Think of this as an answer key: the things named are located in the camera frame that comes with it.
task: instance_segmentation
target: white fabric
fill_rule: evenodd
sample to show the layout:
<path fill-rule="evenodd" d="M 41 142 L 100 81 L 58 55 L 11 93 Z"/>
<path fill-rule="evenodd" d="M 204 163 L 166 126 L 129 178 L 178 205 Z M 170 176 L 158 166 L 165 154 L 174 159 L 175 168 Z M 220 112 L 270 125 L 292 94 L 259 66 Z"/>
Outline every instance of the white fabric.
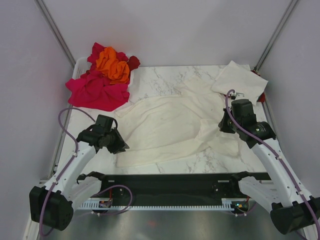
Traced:
<path fill-rule="evenodd" d="M 237 93 L 244 94 L 244 98 L 249 99 L 254 105 L 257 104 L 268 83 L 267 80 L 234 61 L 231 61 L 215 80 L 211 87 L 212 91 L 227 94 L 230 89 L 234 89 Z"/>
<path fill-rule="evenodd" d="M 194 76 L 175 87 L 181 95 L 146 98 L 115 113 L 129 145 L 117 154 L 118 167 L 183 158 L 208 148 L 229 156 L 239 152 L 238 137 L 219 132 L 224 98 Z"/>

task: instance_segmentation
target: white table surface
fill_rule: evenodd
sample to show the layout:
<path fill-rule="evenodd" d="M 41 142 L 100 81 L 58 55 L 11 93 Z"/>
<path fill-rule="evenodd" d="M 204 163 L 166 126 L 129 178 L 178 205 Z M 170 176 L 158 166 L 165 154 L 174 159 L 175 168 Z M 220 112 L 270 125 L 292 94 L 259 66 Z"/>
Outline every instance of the white table surface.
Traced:
<path fill-rule="evenodd" d="M 118 108 L 127 107 L 137 101 L 155 96 L 175 95 L 179 92 L 174 86 L 184 80 L 196 75 L 204 81 L 213 84 L 215 77 L 224 66 L 160 66 L 140 67 L 134 70 L 132 85 L 129 88 L 129 102 Z M 267 121 L 262 104 L 253 106 L 257 121 Z M 93 118 L 99 114 L 114 116 L 113 112 L 106 112 L 97 109 L 81 108 Z M 92 124 L 92 120 L 80 111 L 72 110 L 68 131 L 75 137 Z M 211 148 L 197 154 L 171 160 L 167 162 L 153 163 L 135 167 L 116 167 L 117 155 L 110 154 L 106 148 L 100 149 L 96 156 L 86 165 L 82 173 L 88 174 L 91 171 L 103 174 L 193 174 L 193 173 L 235 173 L 235 172 L 266 172 L 266 169 L 258 157 L 242 142 L 240 145 L 240 156 L 232 158 L 212 151 Z M 66 136 L 58 169 L 68 159 L 68 155 L 74 150 L 75 144 Z"/>

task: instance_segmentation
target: robotic arm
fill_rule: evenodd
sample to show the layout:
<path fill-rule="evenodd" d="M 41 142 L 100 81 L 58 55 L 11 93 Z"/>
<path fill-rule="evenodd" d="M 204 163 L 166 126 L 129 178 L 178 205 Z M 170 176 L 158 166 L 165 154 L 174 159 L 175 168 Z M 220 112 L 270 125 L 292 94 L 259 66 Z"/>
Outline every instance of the robotic arm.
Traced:
<path fill-rule="evenodd" d="M 264 165 L 277 191 L 271 191 L 263 186 L 248 172 L 235 174 L 231 182 L 234 191 L 250 196 L 270 213 L 271 220 L 279 232 L 287 234 L 315 223 L 303 198 L 306 198 L 316 218 L 319 219 L 320 197 L 312 197 L 301 183 L 283 156 L 270 125 L 267 122 L 257 122 L 252 103 L 248 99 L 234 100 L 231 103 L 231 112 L 224 109 L 219 128 L 224 133 L 239 134 L 240 139 L 247 143 Z M 263 140 L 273 150 L 248 135 L 247 132 Z M 299 190 L 294 185 L 293 179 L 298 184 Z"/>
<path fill-rule="evenodd" d="M 31 219 L 40 222 L 41 210 L 45 198 L 52 187 L 51 194 L 46 203 L 43 215 L 43 224 L 60 231 L 64 230 L 70 223 L 74 211 L 92 195 L 98 193 L 101 188 L 101 179 L 94 175 L 88 177 L 80 184 L 75 185 L 77 178 L 87 163 L 96 155 L 99 149 L 106 147 L 112 154 L 126 151 L 128 145 L 119 134 L 115 121 L 115 128 L 112 125 L 115 119 L 112 117 L 99 115 L 95 124 L 83 130 L 77 137 L 78 151 L 73 152 L 68 159 L 73 156 L 73 161 L 67 161 L 61 170 L 45 183 L 43 187 L 33 187 L 29 193 Z M 62 173 L 59 182 L 56 177 L 67 166 Z"/>

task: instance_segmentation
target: gray floor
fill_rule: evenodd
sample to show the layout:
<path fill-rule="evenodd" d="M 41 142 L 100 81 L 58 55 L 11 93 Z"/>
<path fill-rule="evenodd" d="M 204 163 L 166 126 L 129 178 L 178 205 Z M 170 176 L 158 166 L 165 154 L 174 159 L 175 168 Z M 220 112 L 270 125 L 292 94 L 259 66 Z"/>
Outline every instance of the gray floor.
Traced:
<path fill-rule="evenodd" d="M 260 206 L 246 217 L 217 211 L 128 211 L 120 215 L 86 215 L 46 240 L 298 240 L 282 235 Z"/>

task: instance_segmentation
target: pile of clothes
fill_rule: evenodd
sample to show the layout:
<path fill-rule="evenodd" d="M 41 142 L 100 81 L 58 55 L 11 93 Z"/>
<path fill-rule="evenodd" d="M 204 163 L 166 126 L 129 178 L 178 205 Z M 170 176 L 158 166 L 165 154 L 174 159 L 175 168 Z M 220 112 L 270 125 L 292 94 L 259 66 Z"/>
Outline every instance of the pile of clothes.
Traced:
<path fill-rule="evenodd" d="M 90 70 L 65 84 L 72 92 L 68 103 L 107 112 L 127 103 L 131 71 L 139 67 L 139 59 L 94 43 L 87 61 L 91 63 Z"/>

